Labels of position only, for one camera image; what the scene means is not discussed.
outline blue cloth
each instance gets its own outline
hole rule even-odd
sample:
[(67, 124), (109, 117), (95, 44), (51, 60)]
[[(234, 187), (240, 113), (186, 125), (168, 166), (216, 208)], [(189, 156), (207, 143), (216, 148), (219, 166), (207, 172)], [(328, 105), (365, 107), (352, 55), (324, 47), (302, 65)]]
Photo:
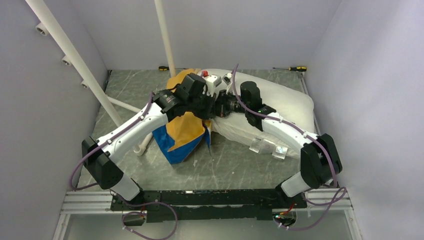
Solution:
[(165, 155), (170, 164), (179, 164), (184, 161), (184, 159), (187, 158), (187, 156), (196, 148), (196, 146), (203, 138), (205, 138), (207, 147), (210, 151), (211, 135), (208, 131), (208, 128), (206, 127), (204, 127), (204, 133), (198, 138), (172, 151), (168, 150), (175, 145), (175, 141), (171, 136), (168, 135), (166, 126), (161, 126), (154, 130), (152, 133), (154, 139), (157, 142), (157, 145), (160, 148), (160, 151), (162, 151), (163, 155)]

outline yellow cloth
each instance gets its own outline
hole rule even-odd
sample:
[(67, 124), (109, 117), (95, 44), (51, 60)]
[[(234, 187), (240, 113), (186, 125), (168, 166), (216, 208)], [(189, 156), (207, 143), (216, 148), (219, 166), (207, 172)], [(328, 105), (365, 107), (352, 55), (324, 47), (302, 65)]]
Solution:
[[(185, 69), (176, 76), (171, 77), (166, 84), (166, 88), (172, 89), (176, 84), (182, 83), (184, 77), (190, 73), (195, 73), (195, 70), (192, 68)], [(177, 116), (167, 123), (166, 132), (175, 141), (174, 146), (168, 152), (188, 144), (204, 134), (205, 127), (203, 127), (202, 123), (202, 120), (192, 112), (186, 112), (183, 116)], [(204, 124), (209, 127), (211, 123), (210, 121), (205, 121)]]

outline blue and yellow cloth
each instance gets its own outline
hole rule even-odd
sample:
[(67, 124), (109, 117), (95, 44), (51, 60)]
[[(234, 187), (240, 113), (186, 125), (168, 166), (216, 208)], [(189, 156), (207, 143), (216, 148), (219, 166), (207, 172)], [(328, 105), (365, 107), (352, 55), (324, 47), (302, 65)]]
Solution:
[[(180, 84), (187, 74), (194, 72), (194, 69), (181, 71), (168, 80), (166, 88), (173, 88), (176, 84)], [(186, 112), (183, 116), (178, 116), (165, 126), (154, 130), (153, 137), (168, 162), (178, 164), (186, 159), (203, 138), (207, 146), (210, 146), (211, 136), (208, 130), (210, 125), (211, 121), (201, 120), (192, 112)]]

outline white pole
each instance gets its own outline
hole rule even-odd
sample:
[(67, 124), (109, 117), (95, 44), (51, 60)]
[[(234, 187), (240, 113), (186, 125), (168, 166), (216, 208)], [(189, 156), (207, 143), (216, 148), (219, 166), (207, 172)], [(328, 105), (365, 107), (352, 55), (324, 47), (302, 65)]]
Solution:
[(171, 42), (168, 35), (167, 21), (165, 21), (164, 8), (162, 6), (162, 0), (154, 0), (156, 5), (157, 18), (159, 19), (160, 32), (162, 33), (163, 45), (165, 45), (166, 58), (168, 60), (169, 71), (171, 72), (171, 77), (175, 77), (175, 65), (174, 59), (172, 57), (171, 51)]
[(134, 113), (138, 113), (138, 112), (140, 112), (140, 111), (141, 111), (141, 109), (140, 109), (140, 108), (138, 108), (138, 107), (135, 107), (135, 106), (133, 106), (133, 105), (129, 105), (128, 103), (125, 103), (125, 102), (123, 102), (123, 101), (119, 101), (119, 100), (117, 100), (117, 99), (115, 99), (115, 98), (112, 98), (112, 97), (110, 97), (110, 96), (107, 96), (107, 99), (109, 99), (109, 101), (110, 101), (111, 103), (113, 103), (113, 104), (115, 104), (115, 105), (118, 105), (118, 106), (120, 106), (120, 107), (123, 107), (124, 109), (128, 109), (128, 110), (130, 110), (130, 111), (133, 111)]
[(75, 69), (84, 79), (85, 84), (91, 89), (100, 104), (104, 107), (104, 110), (106, 110), (106, 112), (110, 115), (113, 122), (117, 126), (122, 125), (124, 122), (122, 121), (114, 106), (112, 106), (112, 103), (108, 100), (108, 96), (106, 96), (106, 94), (103, 92), (103, 89), (96, 81), (96, 78), (93, 76), (83, 58), (75, 49), (71, 40), (59, 25), (55, 16), (53, 16), (45, 2), (43, 0), (26, 0), (26, 2), (35, 15), (37, 15), (38, 19), (44, 24), (45, 28), (48, 30), (50, 35), (53, 37), (65, 55), (70, 59)]
[[(111, 103), (118, 105), (120, 107), (123, 107), (124, 109), (128, 109), (130, 111), (133, 111), (135, 113), (139, 113), (141, 111), (140, 108), (135, 107), (133, 105), (129, 105), (128, 103), (125, 103), (123, 101), (119, 101), (115, 98), (112, 98), (110, 96), (107, 97)], [(152, 139), (153, 134), (149, 133), (143, 140), (143, 142), (141, 142), (140, 145), (138, 145), (140, 147), (140, 149), (138, 150), (134, 150), (134, 153), (137, 154), (138, 156), (141, 156), (144, 154), (144, 152), (146, 151), (147, 145), (149, 144), (150, 140)]]

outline purple tube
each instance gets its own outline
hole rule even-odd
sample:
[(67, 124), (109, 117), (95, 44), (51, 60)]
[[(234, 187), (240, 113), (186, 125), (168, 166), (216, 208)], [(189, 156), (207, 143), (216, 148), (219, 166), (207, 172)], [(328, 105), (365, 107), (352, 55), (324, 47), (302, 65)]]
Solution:
[(153, 204), (159, 204), (159, 205), (162, 205), (162, 206), (165, 206), (165, 207), (171, 209), (171, 211), (172, 211), (172, 213), (173, 213), (173, 215), (175, 217), (175, 225), (174, 225), (171, 233), (168, 236), (164, 237), (164, 238), (150, 238), (148, 236), (145, 236), (145, 235), (143, 235), (143, 234), (141, 234), (141, 233), (139, 233), (139, 232), (137, 232), (137, 231), (135, 231), (135, 230), (127, 227), (127, 226), (125, 226), (124, 220), (125, 220), (125, 217), (127, 217), (128, 215), (135, 215), (135, 214), (137, 214), (137, 215), (144, 215), (144, 213), (137, 212), (137, 211), (132, 211), (132, 212), (129, 212), (129, 213), (127, 213), (127, 214), (125, 214), (125, 215), (122, 216), (121, 222), (122, 222), (123, 229), (125, 229), (127, 231), (130, 231), (131, 233), (133, 233), (133, 234), (135, 234), (135, 235), (137, 235), (139, 237), (142, 237), (144, 239), (147, 239), (147, 240), (166, 240), (166, 239), (169, 239), (172, 235), (174, 235), (175, 231), (177, 230), (177, 226), (178, 226), (178, 217), (177, 217), (177, 213), (175, 212), (175, 210), (170, 205), (168, 205), (168, 204), (166, 204), (164, 202), (160, 202), (160, 201), (157, 201), (157, 202), (156, 201), (152, 201), (152, 202), (147, 202), (147, 203), (143, 203), (143, 204), (130, 204), (121, 195), (117, 194), (116, 192), (115, 192), (115, 194), (127, 206), (130, 206), (130, 207), (143, 207), (143, 206), (148, 206), (148, 205), (153, 205)]
[[(337, 194), (339, 194), (341, 190), (343, 190), (343, 193), (341, 194), (341, 196), (340, 196), (339, 198), (337, 198), (337, 199), (336, 199)], [(346, 187), (341, 187), (341, 188), (339, 188), (339, 189), (337, 190), (337, 192), (335, 192), (334, 196), (332, 197), (331, 201), (329, 202), (329, 204), (328, 204), (327, 208), (326, 208), (326, 209), (325, 209), (325, 211), (322, 213), (322, 215), (318, 218), (318, 220), (316, 220), (316, 222), (312, 223), (311, 225), (306, 226), (306, 227), (288, 227), (288, 226), (282, 226), (282, 227), (283, 227), (283, 228), (285, 228), (286, 230), (289, 230), (289, 231), (304, 231), (304, 230), (309, 230), (309, 229), (311, 229), (311, 228), (315, 227), (315, 226), (316, 226), (316, 225), (318, 225), (318, 224), (319, 224), (319, 223), (323, 220), (323, 218), (324, 218), (324, 217), (325, 217), (325, 216), (329, 213), (329, 210), (330, 210), (330, 208), (331, 208), (332, 204), (333, 204), (333, 203), (335, 203), (335, 202), (337, 202), (337, 201), (338, 201), (338, 200), (340, 200), (341, 198), (343, 198), (343, 196), (344, 196), (347, 192), (348, 192), (348, 190), (346, 189)]]
[[(246, 111), (248, 111), (249, 113), (251, 113), (251, 114), (253, 114), (253, 115), (256, 115), (256, 116), (259, 116), (259, 117), (262, 117), (262, 118), (268, 118), (268, 119), (272, 119), (272, 120), (275, 120), (275, 121), (278, 121), (278, 122), (281, 122), (281, 123), (284, 123), (284, 124), (287, 124), (287, 125), (289, 125), (290, 127), (292, 127), (292, 128), (294, 128), (294, 129), (296, 129), (299, 133), (301, 133), (301, 134), (303, 134), (304, 133), (304, 131), (302, 130), (302, 129), (300, 129), (298, 126), (296, 126), (295, 124), (293, 124), (293, 123), (291, 123), (291, 122), (289, 122), (289, 121), (286, 121), (286, 120), (280, 120), (280, 119), (278, 119), (278, 118), (276, 118), (276, 117), (272, 117), (272, 116), (268, 116), (268, 115), (265, 115), (265, 114), (261, 114), (261, 113), (258, 113), (258, 112), (255, 112), (255, 111), (252, 111), (251, 109), (249, 109), (243, 102), (242, 102), (242, 100), (240, 99), (240, 96), (237, 94), (237, 89), (236, 89), (236, 71), (237, 71), (237, 68), (239, 67), (239, 64), (237, 64), (236, 66), (235, 66), (235, 68), (232, 70), (232, 72), (231, 72), (231, 74), (232, 74), (232, 90), (233, 90), (233, 92), (234, 92), (234, 95), (235, 95), (235, 97), (237, 98), (237, 101), (238, 101), (238, 103), (246, 110)], [(327, 159), (327, 161), (328, 161), (328, 165), (329, 165), (329, 167), (330, 167), (330, 171), (331, 171), (331, 177), (332, 177), (332, 179), (333, 179), (333, 185), (334, 186), (337, 186), (337, 177), (336, 177), (336, 171), (334, 170), (334, 166), (333, 166), (333, 162), (331, 161), (331, 158), (330, 158), (330, 155), (329, 155), (329, 153), (327, 152), (327, 150), (324, 148), (324, 146), (323, 145), (321, 145), (321, 143), (319, 143), (317, 140), (315, 140), (315, 139), (313, 139), (311, 136), (309, 136), (309, 135), (307, 135), (306, 136), (309, 140), (311, 140), (313, 143), (315, 143), (320, 149), (321, 149), (321, 151), (322, 151), (322, 153), (324, 153), (324, 156), (325, 156), (325, 158)]]
[[(141, 116), (145, 116), (149, 110), (150, 107), (152, 106), (152, 99), (153, 99), (153, 92), (150, 93), (149, 96), (149, 100), (146, 106), (145, 111), (141, 114)], [(132, 127), (134, 127), (136, 124), (138, 124), (140, 122), (140, 118), (137, 118), (135, 121), (133, 121), (131, 124), (129, 124), (127, 127), (125, 127), (124, 129), (122, 129), (121, 131), (119, 131), (116, 135), (112, 136), (110, 138), (111, 141), (115, 140), (116, 138), (118, 138), (119, 136), (121, 136), (123, 133), (125, 133), (126, 131), (130, 130)], [(79, 191), (79, 190), (83, 190), (83, 189), (88, 189), (90, 187), (96, 186), (98, 185), (98, 183), (92, 183), (89, 184), (87, 186), (82, 186), (82, 187), (75, 187), (74, 185), (72, 185), (72, 179), (74, 178), (75, 173), (78, 171), (78, 168), (91, 156), (93, 155), (95, 152), (99, 151), (100, 149), (104, 148), (106, 145), (108, 145), (108, 142), (105, 141), (104, 143), (100, 144), (98, 147), (94, 148), (92, 151), (90, 151), (89, 153), (87, 153), (87, 155), (83, 156), (81, 158), (81, 160), (79, 160), (78, 164), (73, 168), (72, 173), (70, 174), (69, 180), (68, 180), (68, 185), (70, 187), (70, 189), (72, 189), (73, 191)]]

